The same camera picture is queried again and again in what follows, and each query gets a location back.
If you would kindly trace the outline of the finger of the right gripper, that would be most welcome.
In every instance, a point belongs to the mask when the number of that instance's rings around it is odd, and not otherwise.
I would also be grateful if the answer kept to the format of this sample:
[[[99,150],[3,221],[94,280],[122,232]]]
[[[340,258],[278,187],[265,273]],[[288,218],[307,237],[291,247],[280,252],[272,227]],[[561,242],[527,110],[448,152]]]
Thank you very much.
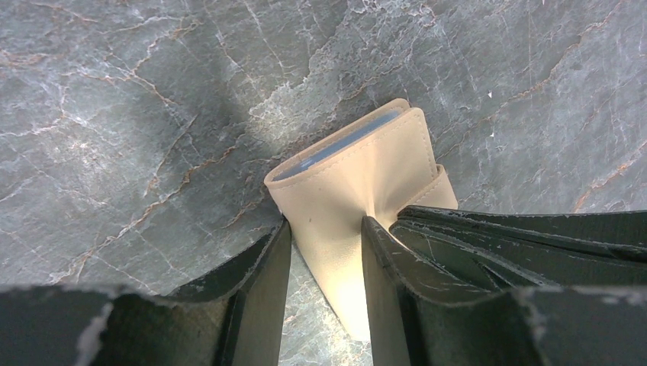
[[[574,252],[646,260],[646,212],[497,214],[408,206],[400,220],[457,226],[478,233],[498,234]]]
[[[390,232],[439,270],[490,291],[521,286],[644,285],[646,265],[452,227],[398,221]]]

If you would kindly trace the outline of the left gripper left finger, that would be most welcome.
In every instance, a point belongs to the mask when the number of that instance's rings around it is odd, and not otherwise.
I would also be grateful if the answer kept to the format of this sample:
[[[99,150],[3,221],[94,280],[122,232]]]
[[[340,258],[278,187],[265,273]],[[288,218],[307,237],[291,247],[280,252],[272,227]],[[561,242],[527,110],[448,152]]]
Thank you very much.
[[[291,266],[282,222],[171,293],[120,284],[4,286],[3,365],[275,365]]]

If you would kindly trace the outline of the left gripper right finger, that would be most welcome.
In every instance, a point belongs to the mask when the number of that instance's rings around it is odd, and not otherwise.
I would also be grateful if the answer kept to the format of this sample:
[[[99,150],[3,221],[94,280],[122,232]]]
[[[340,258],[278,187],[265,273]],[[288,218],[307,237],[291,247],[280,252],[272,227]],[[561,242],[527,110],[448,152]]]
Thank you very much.
[[[490,291],[439,270],[364,217],[362,262],[377,365],[644,365],[644,285]]]

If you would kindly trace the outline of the beige card holder wallet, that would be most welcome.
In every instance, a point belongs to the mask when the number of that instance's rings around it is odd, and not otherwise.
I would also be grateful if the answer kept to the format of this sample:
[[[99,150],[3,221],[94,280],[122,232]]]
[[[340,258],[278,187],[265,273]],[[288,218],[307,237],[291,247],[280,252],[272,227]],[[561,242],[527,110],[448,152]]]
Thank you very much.
[[[361,222],[390,227],[410,205],[456,209],[424,112],[396,98],[270,171],[265,186],[351,338],[370,338]]]

